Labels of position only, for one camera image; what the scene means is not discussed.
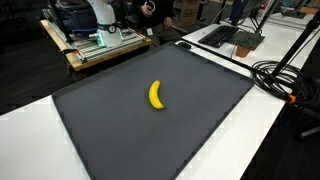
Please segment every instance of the monitor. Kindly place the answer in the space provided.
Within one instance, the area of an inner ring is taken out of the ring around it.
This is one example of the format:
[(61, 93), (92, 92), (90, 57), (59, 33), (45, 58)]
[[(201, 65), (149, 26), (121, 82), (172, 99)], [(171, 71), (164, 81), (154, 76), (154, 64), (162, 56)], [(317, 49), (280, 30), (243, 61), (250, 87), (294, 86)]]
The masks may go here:
[(231, 24), (236, 26), (240, 19), (256, 17), (258, 10), (266, 0), (235, 0), (230, 15)]

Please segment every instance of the keyboard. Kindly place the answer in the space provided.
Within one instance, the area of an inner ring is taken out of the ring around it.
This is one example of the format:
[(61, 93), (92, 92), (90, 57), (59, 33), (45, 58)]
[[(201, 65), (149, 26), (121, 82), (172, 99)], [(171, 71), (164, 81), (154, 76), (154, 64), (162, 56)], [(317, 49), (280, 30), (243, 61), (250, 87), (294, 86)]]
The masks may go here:
[(238, 28), (232, 26), (220, 26), (198, 42), (215, 48), (221, 47), (238, 32)]

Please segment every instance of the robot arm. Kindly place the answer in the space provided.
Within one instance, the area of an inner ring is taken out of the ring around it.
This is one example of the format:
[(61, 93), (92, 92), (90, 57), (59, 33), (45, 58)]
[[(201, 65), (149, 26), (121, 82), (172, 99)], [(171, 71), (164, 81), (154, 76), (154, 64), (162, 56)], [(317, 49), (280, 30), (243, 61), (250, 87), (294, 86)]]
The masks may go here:
[(122, 43), (113, 8), (105, 0), (87, 0), (93, 8), (98, 23), (99, 46), (113, 47)]

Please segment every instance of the cardboard box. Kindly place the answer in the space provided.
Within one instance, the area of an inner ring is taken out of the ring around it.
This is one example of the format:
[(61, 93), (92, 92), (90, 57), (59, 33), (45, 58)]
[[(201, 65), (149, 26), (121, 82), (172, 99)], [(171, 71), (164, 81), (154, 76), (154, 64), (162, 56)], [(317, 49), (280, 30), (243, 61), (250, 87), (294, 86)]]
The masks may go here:
[(175, 0), (173, 5), (173, 24), (188, 26), (196, 23), (200, 0)]

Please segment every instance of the person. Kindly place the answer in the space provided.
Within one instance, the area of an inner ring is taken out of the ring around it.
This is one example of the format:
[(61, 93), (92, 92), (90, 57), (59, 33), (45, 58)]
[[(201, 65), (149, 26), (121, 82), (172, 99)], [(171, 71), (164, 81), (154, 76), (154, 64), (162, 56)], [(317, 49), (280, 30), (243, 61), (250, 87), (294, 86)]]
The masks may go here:
[(145, 2), (149, 0), (133, 0), (134, 12), (140, 18), (140, 27), (150, 28), (147, 30), (148, 37), (152, 40), (150, 49), (161, 46), (169, 41), (178, 41), (181, 35), (172, 27), (173, 0), (152, 0), (155, 4), (153, 12), (152, 4)]

